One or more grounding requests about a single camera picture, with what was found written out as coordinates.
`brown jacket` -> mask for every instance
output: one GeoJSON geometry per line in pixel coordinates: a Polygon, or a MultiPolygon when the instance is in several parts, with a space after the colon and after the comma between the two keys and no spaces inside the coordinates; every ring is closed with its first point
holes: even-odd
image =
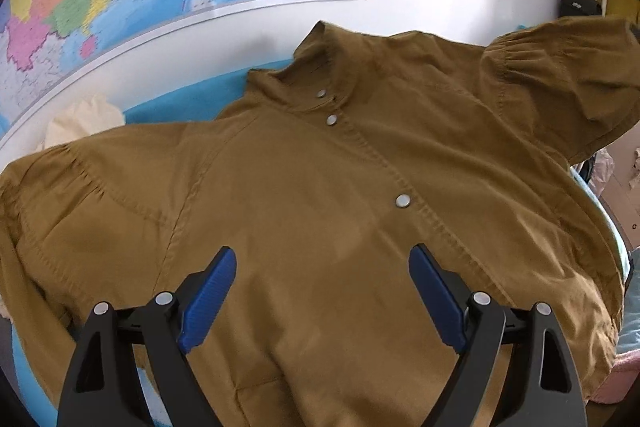
{"type": "Polygon", "coordinates": [[[69,319],[142,305],[229,245],[238,276],[189,357],[225,426],[420,425],[456,362],[409,277],[424,242],[503,304],[548,301],[588,396],[623,287],[568,165],[639,120],[639,51],[616,19],[487,48],[319,23],[216,121],[128,126],[13,163],[0,293],[36,377],[57,401],[69,319]]]}

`pink blanket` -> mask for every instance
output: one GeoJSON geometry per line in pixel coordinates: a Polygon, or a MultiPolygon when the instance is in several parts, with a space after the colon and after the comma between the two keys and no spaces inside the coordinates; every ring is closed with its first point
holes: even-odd
{"type": "Polygon", "coordinates": [[[640,349],[616,356],[611,374],[591,401],[612,404],[621,402],[640,373],[640,349]]]}

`blue gripper pad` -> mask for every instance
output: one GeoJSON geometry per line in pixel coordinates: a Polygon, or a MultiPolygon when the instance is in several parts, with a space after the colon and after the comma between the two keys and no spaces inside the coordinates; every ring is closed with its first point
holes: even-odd
{"type": "Polygon", "coordinates": [[[204,342],[226,295],[236,278],[236,254],[230,248],[220,251],[218,261],[182,314],[178,347],[185,355],[204,342]]]}
{"type": "Polygon", "coordinates": [[[456,353],[466,349],[465,314],[447,288],[438,270],[419,247],[409,254],[409,274],[431,315],[442,342],[456,353]]]}

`jacket's left sleeve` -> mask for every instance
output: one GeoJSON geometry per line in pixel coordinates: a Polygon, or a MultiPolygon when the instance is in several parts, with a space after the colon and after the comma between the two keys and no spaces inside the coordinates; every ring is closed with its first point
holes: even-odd
{"type": "Polygon", "coordinates": [[[621,18],[563,18],[508,34],[484,52],[479,94],[575,164],[640,120],[640,45],[621,18]]]}

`wall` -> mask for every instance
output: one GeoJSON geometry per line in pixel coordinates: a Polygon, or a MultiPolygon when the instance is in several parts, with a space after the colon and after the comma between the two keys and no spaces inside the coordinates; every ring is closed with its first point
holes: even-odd
{"type": "Polygon", "coordinates": [[[276,6],[215,20],[195,15],[135,38],[63,81],[2,139],[0,168],[31,152],[47,121],[82,97],[102,92],[128,108],[216,74],[288,58],[320,19],[372,34],[417,29],[488,44],[520,24],[553,19],[557,5],[558,0],[361,0],[276,6]]]}

